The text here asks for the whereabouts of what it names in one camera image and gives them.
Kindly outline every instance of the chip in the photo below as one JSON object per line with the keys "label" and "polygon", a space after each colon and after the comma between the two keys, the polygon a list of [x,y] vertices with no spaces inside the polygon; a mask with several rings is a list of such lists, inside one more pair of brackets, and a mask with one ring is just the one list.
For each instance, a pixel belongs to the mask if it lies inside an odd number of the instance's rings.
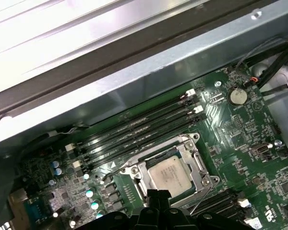
{"label": "chip", "polygon": [[66,173],[67,174],[73,174],[75,171],[74,171],[74,169],[73,168],[68,168],[67,170],[66,170]]}
{"label": "chip", "polygon": [[88,209],[88,208],[89,208],[89,206],[88,206],[87,203],[84,203],[84,204],[81,205],[81,209],[82,210],[85,210],[85,209]]}
{"label": "chip", "polygon": [[62,198],[65,200],[65,199],[67,199],[68,198],[68,194],[65,192],[65,193],[63,193],[62,194]]}
{"label": "chip", "polygon": [[283,189],[284,193],[288,193],[288,182],[282,184],[282,189]]}
{"label": "chip", "polygon": [[51,200],[51,199],[53,199],[54,198],[54,194],[53,193],[48,193],[48,194],[46,194],[46,199],[47,200]]}
{"label": "chip", "polygon": [[148,170],[153,183],[159,190],[169,190],[176,197],[192,188],[191,181],[178,156],[172,156]]}
{"label": "chip", "polygon": [[76,154],[74,152],[72,152],[71,154],[69,154],[69,158],[71,160],[75,159],[76,158]]}
{"label": "chip", "polygon": [[83,172],[81,170],[77,171],[76,174],[77,174],[77,177],[83,176]]}

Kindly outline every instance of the screw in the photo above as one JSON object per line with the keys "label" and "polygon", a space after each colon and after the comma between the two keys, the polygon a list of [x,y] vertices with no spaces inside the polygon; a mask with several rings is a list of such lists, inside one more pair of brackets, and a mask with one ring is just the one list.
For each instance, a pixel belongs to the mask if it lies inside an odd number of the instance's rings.
{"label": "screw", "polygon": [[122,219],[122,216],[115,216],[114,219]]}
{"label": "screw", "polygon": [[205,219],[212,219],[212,216],[209,215],[209,214],[204,214],[203,217],[204,217]]}
{"label": "screw", "polygon": [[261,17],[262,14],[263,14],[263,12],[260,9],[255,9],[252,11],[251,18],[253,20],[257,20],[258,18]]}
{"label": "screw", "polygon": [[178,213],[177,209],[174,209],[174,208],[170,209],[169,212],[172,213],[172,214],[177,214]]}
{"label": "screw", "polygon": [[186,147],[186,149],[192,149],[192,147],[193,147],[193,144],[190,142],[190,141],[188,141],[186,144],[185,144],[185,147]]}
{"label": "screw", "polygon": [[132,174],[137,174],[138,173],[138,168],[137,167],[133,167],[132,169],[131,169],[131,173]]}
{"label": "screw", "polygon": [[274,145],[276,146],[276,147],[279,147],[279,146],[281,146],[283,144],[283,142],[281,141],[281,140],[275,140],[274,141]]}
{"label": "screw", "polygon": [[220,87],[221,85],[222,85],[222,82],[220,82],[219,80],[215,82],[216,87]]}
{"label": "screw", "polygon": [[204,184],[204,185],[209,185],[209,184],[210,184],[210,181],[207,180],[207,179],[203,179],[203,184]]}

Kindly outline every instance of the green circuit board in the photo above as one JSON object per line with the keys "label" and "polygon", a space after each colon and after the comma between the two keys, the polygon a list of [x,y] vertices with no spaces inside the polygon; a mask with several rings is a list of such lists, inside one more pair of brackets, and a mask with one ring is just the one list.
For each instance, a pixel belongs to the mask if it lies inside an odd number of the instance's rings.
{"label": "green circuit board", "polygon": [[[125,162],[174,136],[198,133],[201,158],[209,174],[220,179],[205,198],[242,191],[250,205],[241,220],[256,229],[288,230],[286,146],[256,85],[243,88],[247,98],[229,96],[246,81],[228,68],[220,69],[37,151],[22,162],[21,171],[27,202],[40,199],[48,211],[31,218],[32,222],[43,222],[60,207],[64,207],[61,218],[66,228],[77,215],[81,220],[76,227],[113,210],[130,215],[144,201],[132,178],[120,173]],[[184,98],[190,89],[194,100]],[[199,104],[203,111],[192,113]],[[62,172],[51,165],[53,161],[60,163]],[[105,183],[107,175],[111,176]],[[87,191],[93,192],[92,197],[85,195]],[[116,192],[113,200],[109,194]],[[94,202],[97,210],[91,209]]]}

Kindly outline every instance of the integrated circuit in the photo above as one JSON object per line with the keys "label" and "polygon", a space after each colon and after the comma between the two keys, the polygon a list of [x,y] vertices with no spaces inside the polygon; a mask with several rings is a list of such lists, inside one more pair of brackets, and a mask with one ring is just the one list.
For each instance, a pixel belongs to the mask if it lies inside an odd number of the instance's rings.
{"label": "integrated circuit", "polygon": [[288,193],[288,182],[285,182],[284,184],[281,185],[284,193]]}
{"label": "integrated circuit", "polygon": [[169,190],[176,197],[192,188],[192,183],[178,156],[172,156],[148,169],[158,190]]}

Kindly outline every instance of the capacitor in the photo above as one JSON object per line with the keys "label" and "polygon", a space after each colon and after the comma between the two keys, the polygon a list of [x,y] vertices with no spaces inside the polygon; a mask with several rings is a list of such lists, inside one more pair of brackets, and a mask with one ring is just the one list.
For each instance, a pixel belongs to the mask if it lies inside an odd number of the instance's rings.
{"label": "capacitor", "polygon": [[54,180],[50,180],[50,181],[48,182],[48,184],[49,184],[50,186],[55,186],[56,182],[55,182]]}
{"label": "capacitor", "polygon": [[71,226],[75,226],[80,219],[81,219],[80,216],[75,216],[75,217],[70,221]]}
{"label": "capacitor", "polygon": [[59,215],[61,215],[64,211],[65,211],[65,209],[63,209],[62,207],[60,207],[58,210],[56,210],[56,211],[52,214],[52,216],[56,218],[56,217],[58,217]]}
{"label": "capacitor", "polygon": [[59,163],[58,161],[53,161],[53,162],[51,163],[51,165],[52,165],[53,168],[56,169],[56,168],[59,167],[60,163]]}
{"label": "capacitor", "polygon": [[89,174],[86,173],[86,174],[83,175],[83,179],[87,180],[88,178],[90,178]]}
{"label": "capacitor", "polygon": [[99,208],[99,204],[100,204],[99,200],[94,200],[93,203],[91,204],[91,209],[97,210]]}
{"label": "capacitor", "polygon": [[61,175],[61,174],[62,174],[62,169],[56,168],[55,174],[56,174],[57,176]]}
{"label": "capacitor", "polygon": [[231,88],[228,92],[227,99],[232,105],[239,106],[246,103],[248,95],[243,89]]}
{"label": "capacitor", "polygon": [[93,189],[90,188],[89,190],[86,191],[85,196],[88,198],[91,198],[94,195]]}
{"label": "capacitor", "polygon": [[105,211],[104,211],[104,210],[100,210],[100,211],[97,213],[97,215],[96,215],[96,219],[103,217],[104,214],[105,214]]}

